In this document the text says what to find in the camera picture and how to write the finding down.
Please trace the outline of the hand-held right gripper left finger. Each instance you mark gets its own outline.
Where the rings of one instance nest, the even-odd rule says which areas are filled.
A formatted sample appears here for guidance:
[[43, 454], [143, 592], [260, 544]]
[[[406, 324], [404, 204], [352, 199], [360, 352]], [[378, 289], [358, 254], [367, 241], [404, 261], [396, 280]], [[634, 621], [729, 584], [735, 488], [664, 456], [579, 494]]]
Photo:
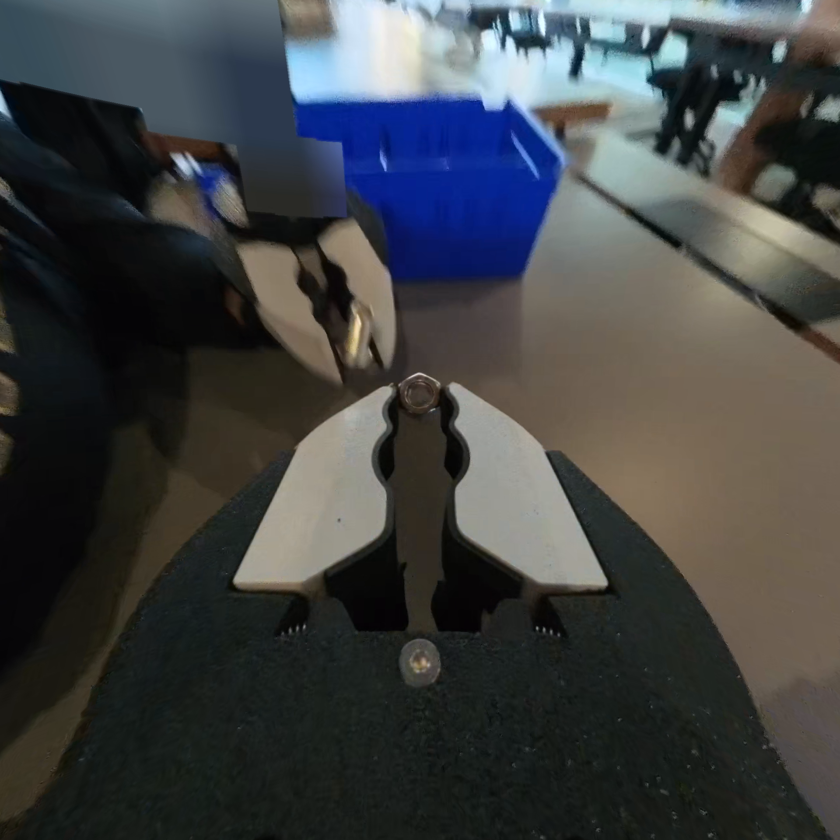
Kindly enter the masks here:
[[394, 529], [394, 385], [332, 415], [297, 445], [233, 579], [241, 592], [315, 592]]

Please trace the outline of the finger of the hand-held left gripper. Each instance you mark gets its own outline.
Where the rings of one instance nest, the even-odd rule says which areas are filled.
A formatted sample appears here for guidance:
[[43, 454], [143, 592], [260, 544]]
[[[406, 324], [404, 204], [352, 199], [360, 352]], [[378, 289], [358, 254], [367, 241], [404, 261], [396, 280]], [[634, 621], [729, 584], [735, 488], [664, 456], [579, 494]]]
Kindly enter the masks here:
[[[341, 375], [389, 371], [396, 360], [398, 317], [392, 276], [385, 258], [374, 245], [382, 241], [381, 230], [373, 225], [369, 236], [355, 218], [332, 222], [317, 239], [315, 280], [318, 303], [315, 317], [331, 342]], [[374, 340], [381, 355], [382, 367], [350, 371], [340, 361], [340, 341], [347, 329], [348, 308], [353, 298], [368, 305], [374, 315]]]
[[331, 342], [314, 318], [312, 301], [299, 288], [300, 264], [292, 250], [284, 245], [248, 242], [238, 245], [238, 256], [268, 333], [309, 373], [341, 386]]

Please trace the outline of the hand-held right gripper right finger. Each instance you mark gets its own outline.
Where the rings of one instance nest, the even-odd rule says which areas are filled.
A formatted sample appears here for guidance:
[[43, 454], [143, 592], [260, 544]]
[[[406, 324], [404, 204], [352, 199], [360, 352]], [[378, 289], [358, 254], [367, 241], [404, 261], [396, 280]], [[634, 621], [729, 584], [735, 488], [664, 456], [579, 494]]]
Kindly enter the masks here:
[[532, 590], [605, 590], [606, 574], [536, 437], [460, 384], [446, 390], [465, 452], [458, 535]]

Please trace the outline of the silver hex bolt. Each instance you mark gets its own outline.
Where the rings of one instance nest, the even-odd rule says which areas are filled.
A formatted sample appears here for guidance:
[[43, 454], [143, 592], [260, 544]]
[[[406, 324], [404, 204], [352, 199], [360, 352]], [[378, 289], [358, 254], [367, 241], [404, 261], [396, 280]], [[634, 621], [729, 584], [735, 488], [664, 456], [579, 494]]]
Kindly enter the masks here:
[[339, 358], [344, 369], [364, 371], [372, 366], [382, 367], [382, 357], [374, 336], [372, 309], [358, 298], [348, 308], [346, 330], [339, 342]]
[[405, 413], [421, 416], [438, 409], [442, 386], [429, 374], [411, 374], [399, 384], [397, 390]]

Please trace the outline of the blue plastic bin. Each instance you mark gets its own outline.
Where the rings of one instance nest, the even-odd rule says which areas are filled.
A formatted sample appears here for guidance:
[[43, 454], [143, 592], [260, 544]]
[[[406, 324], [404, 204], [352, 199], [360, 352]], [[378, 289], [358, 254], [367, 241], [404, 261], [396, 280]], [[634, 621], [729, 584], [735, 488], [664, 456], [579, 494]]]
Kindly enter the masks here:
[[513, 278], [564, 171], [551, 132], [514, 101], [305, 101], [300, 136], [342, 146], [347, 187], [379, 215], [392, 278]]

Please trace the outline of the person's left forearm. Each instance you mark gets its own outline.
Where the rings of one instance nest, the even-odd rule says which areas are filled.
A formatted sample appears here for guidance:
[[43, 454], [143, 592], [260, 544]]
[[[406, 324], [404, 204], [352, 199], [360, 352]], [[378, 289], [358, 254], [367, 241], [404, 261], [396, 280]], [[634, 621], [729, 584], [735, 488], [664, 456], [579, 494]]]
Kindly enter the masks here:
[[256, 307], [204, 236], [144, 216], [2, 115], [2, 220], [70, 274], [111, 325], [166, 347], [253, 347]]

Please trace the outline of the wood edged desk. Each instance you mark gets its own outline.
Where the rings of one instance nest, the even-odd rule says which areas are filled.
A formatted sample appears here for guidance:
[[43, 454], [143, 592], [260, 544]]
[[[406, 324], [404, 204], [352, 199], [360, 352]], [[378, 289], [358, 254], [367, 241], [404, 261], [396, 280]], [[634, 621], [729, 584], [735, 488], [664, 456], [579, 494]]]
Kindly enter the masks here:
[[603, 121], [613, 110], [605, 100], [567, 101], [531, 108], [534, 118], [540, 121], [557, 140], [564, 140], [567, 129], [582, 123]]

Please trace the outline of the black office chair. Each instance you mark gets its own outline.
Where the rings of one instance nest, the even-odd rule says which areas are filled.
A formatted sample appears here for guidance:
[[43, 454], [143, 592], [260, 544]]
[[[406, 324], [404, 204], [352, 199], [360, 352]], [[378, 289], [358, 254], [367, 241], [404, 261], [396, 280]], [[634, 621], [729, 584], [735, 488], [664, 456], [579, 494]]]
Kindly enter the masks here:
[[787, 80], [774, 83], [775, 97], [795, 98], [800, 105], [796, 114], [792, 107], [782, 111], [783, 119], [762, 128], [756, 139], [773, 164], [794, 175], [793, 184], [773, 208], [835, 243], [839, 241], [838, 205], [825, 210], [816, 204], [815, 196], [823, 187], [838, 192], [839, 126], [838, 120], [820, 119], [816, 112], [825, 100], [838, 99], [838, 77], [838, 64], [834, 64], [806, 71], [805, 78], [814, 81], [814, 86]]
[[677, 142], [676, 162], [684, 167], [692, 163], [698, 174], [707, 179], [717, 151], [707, 131], [720, 105], [739, 102], [747, 78], [741, 70], [721, 69], [702, 61], [705, 48], [719, 43], [709, 35], [677, 29], [686, 39], [686, 60], [682, 67], [654, 70], [648, 84], [659, 91], [666, 103], [663, 118], [655, 135], [654, 151], [662, 156]]
[[537, 50], [547, 58], [550, 48], [567, 39], [572, 47], [569, 77], [581, 75], [587, 45], [592, 38], [590, 20], [587, 17], [558, 10], [518, 6], [501, 9], [497, 17], [500, 46], [512, 42], [517, 54], [528, 56]]

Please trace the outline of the grey desk dark edge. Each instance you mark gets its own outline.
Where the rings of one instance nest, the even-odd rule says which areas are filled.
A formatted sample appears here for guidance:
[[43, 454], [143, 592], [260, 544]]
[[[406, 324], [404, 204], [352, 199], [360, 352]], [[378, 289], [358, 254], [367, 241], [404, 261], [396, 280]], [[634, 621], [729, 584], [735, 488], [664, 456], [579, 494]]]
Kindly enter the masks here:
[[839, 362], [838, 244], [605, 129], [574, 137], [574, 177]]

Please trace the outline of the brown slanted desk leg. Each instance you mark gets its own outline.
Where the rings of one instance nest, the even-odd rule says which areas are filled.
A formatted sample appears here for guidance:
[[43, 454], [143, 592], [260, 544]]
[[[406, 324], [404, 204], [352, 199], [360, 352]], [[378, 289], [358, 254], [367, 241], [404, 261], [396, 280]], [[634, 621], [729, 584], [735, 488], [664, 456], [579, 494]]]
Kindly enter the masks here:
[[[824, 69], [838, 62], [839, 2], [814, 1], [785, 63], [793, 67]], [[771, 152], [760, 144], [762, 132], [797, 120], [809, 93], [778, 82], [768, 86], [747, 122], [730, 141], [715, 174], [722, 189], [747, 196], [772, 161]]]

